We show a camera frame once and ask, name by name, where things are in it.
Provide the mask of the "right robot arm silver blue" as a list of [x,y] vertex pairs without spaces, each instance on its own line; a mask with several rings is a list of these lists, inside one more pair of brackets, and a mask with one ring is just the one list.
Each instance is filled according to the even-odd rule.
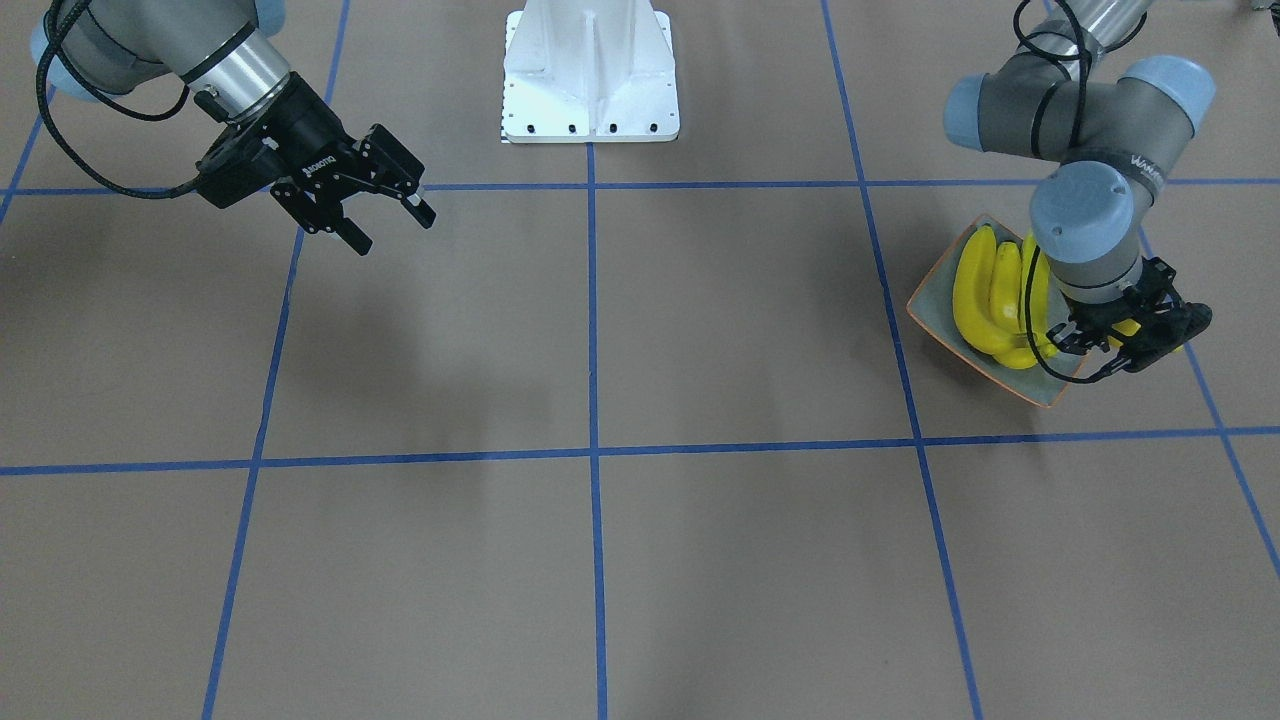
[[[394,199],[422,227],[435,211],[420,193],[424,164],[384,126],[361,138],[273,45],[282,1],[52,1],[35,27],[38,114],[59,149],[95,183],[127,197],[197,193],[227,209],[268,190],[310,234],[329,233],[358,255],[372,242],[343,204],[360,193]],[[142,122],[193,102],[221,133],[192,179],[132,188],[93,169],[58,128],[56,90]]]

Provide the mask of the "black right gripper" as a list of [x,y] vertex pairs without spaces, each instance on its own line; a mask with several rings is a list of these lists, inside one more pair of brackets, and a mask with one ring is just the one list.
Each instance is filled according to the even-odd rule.
[[271,197],[302,231],[334,234],[360,256],[372,240],[340,204],[357,192],[398,200],[424,229],[436,219],[420,193],[425,165],[417,156],[381,124],[371,126],[356,152],[339,117],[301,76],[287,76],[260,111],[228,123],[196,168],[196,193],[215,208],[271,184]]

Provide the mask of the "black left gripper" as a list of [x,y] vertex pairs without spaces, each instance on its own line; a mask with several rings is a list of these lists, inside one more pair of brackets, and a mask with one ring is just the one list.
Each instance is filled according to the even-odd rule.
[[[1102,304],[1085,302],[1071,295],[1066,295],[1065,301],[1070,311],[1069,320],[1048,328],[1046,340],[1061,354],[1075,356],[1085,356],[1091,351],[1091,341],[1108,338],[1107,331],[1114,323],[1133,318],[1142,324],[1151,311],[1149,297],[1135,287],[1124,290],[1117,299]],[[1142,336],[1143,329],[1135,337]]]

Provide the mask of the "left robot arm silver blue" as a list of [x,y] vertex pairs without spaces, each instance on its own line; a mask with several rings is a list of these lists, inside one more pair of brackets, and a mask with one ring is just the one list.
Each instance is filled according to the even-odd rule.
[[1098,64],[1130,42],[1147,1],[1060,1],[1018,50],[987,74],[960,79],[943,127],[965,149],[1055,164],[1030,200],[1037,278],[1062,295],[1068,318],[1051,331],[1069,354],[1114,348],[1137,372],[1181,347],[1212,320],[1175,291],[1174,269],[1147,258],[1140,227],[1169,172],[1199,133],[1216,85],[1199,64],[1155,55],[1112,82]]

